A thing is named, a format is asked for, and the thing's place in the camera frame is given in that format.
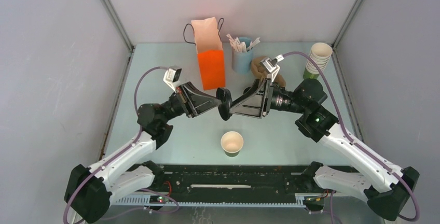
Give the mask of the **black coffee lid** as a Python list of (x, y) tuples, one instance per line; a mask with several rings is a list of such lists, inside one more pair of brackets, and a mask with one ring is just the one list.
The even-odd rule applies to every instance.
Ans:
[(217, 109), (221, 118), (225, 121), (231, 117), (230, 108), (232, 105), (231, 93), (227, 88), (217, 88), (216, 97), (221, 101)]

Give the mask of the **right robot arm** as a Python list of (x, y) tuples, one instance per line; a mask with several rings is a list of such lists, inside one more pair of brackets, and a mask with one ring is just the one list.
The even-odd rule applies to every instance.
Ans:
[(269, 79), (255, 80), (235, 100), (226, 91), (217, 91), (216, 95), (221, 100), (218, 111), (224, 120), (232, 115), (261, 118), (271, 110), (300, 114), (295, 124), (305, 137), (342, 155), (358, 171), (353, 175), (312, 162), (302, 177), (305, 190), (323, 188), (349, 195), (366, 202), (388, 221), (400, 218), (407, 201), (415, 200), (419, 172), (393, 164), (349, 132), (338, 115), (322, 105), (332, 94), (324, 92), (318, 80), (303, 80), (294, 91)]

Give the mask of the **green paper cup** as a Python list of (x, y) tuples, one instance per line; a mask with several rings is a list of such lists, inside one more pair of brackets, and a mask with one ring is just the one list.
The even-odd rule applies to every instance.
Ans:
[(235, 157), (239, 154), (244, 145), (242, 135), (236, 131), (226, 132), (221, 138), (221, 147), (224, 153), (229, 157)]

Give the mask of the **brown pulp cup carrier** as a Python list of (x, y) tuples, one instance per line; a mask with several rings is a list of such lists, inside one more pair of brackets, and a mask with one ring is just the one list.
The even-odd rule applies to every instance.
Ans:
[[(267, 72), (266, 72), (265, 68), (260, 64), (260, 62), (265, 58), (266, 58), (266, 56), (260, 56), (260, 57), (254, 58), (251, 62), (251, 72), (257, 79), (262, 79), (262, 78), (267, 77)], [(277, 74), (274, 81), (281, 88), (286, 87), (286, 81), (280, 73)]]

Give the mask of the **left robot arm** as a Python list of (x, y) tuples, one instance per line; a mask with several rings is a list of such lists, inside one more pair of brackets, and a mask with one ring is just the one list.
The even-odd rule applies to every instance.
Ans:
[(79, 164), (71, 171), (64, 200), (64, 223), (73, 209), (83, 221), (94, 223), (120, 198), (142, 188), (158, 191), (164, 177), (152, 166), (127, 170), (140, 158), (160, 148), (170, 137), (173, 126), (168, 121), (186, 115), (194, 118), (222, 104), (215, 96), (199, 91), (191, 82), (176, 87), (162, 104), (147, 103), (137, 109), (139, 131), (125, 145), (88, 167)]

